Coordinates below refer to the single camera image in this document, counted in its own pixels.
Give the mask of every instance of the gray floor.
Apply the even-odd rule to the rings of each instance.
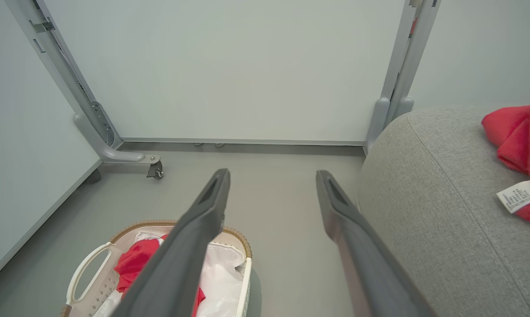
[[[339,254],[324,233],[315,171],[329,170],[355,201],[360,148],[126,144],[160,154],[165,177],[141,166],[103,165],[0,272],[0,317],[58,316],[82,259],[128,225],[178,219],[210,176],[229,168],[225,225],[253,251],[248,317],[346,317],[351,302]]]

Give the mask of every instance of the basket hole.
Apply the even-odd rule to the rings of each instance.
[[[87,289],[91,280],[95,277],[96,272],[99,270],[100,266],[103,264],[104,259],[108,256],[110,251],[108,249],[103,250],[99,255],[97,255],[89,265],[85,268],[85,271],[81,275],[77,287],[75,288],[75,298],[78,299]]]

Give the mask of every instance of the red garment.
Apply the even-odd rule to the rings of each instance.
[[[136,277],[140,275],[140,272],[146,263],[148,263],[150,257],[156,253],[159,246],[160,242],[158,239],[140,240],[134,243],[126,253],[120,255],[120,259],[118,259],[114,270],[120,274],[116,290],[123,293],[122,296],[126,295],[126,292],[130,289]],[[199,287],[195,307],[193,308],[193,317],[196,317],[197,307],[204,299],[206,299],[206,296]]]
[[[498,158],[509,168],[530,176],[530,106],[508,107],[482,119],[490,142],[498,147]],[[530,203],[516,211],[530,221]]]

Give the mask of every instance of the laundry basket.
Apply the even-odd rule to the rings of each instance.
[[[110,293],[116,289],[119,275],[114,271],[114,267],[116,266],[120,255],[128,251],[128,249],[134,244],[136,234],[147,231],[165,235],[173,229],[176,223],[176,221],[169,220],[143,221],[137,223],[124,229],[109,242],[101,245],[87,255],[76,269],[74,276],[71,279],[70,286],[67,289],[66,305],[62,310],[62,317],[92,317],[95,315],[100,305],[102,305]],[[213,242],[231,245],[242,253],[245,253],[246,259],[245,267],[243,268],[243,281],[235,314],[235,317],[245,317],[247,313],[247,303],[249,301],[251,247],[249,246],[247,239],[245,239],[239,231],[228,227],[225,227],[222,233],[220,233]],[[104,250],[108,250],[108,255],[83,294],[76,299],[75,290],[81,275],[91,261]]]

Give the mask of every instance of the basket rim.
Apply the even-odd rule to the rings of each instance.
[[[122,238],[125,234],[129,233],[132,230],[142,228],[142,227],[151,227],[155,225],[175,226],[177,225],[177,220],[145,220],[145,221],[134,223],[133,225],[127,227],[126,229],[120,231],[119,233],[116,233],[116,235],[112,237],[112,239],[110,239],[110,243],[112,244],[116,243],[118,239]],[[247,238],[245,238],[245,236],[243,236],[241,232],[231,227],[224,227],[224,229],[222,229],[222,232],[228,233],[229,235],[232,235],[236,237],[237,239],[239,239],[239,242],[242,243],[243,248],[245,249],[245,256],[248,258],[252,257],[251,246],[249,245]]]

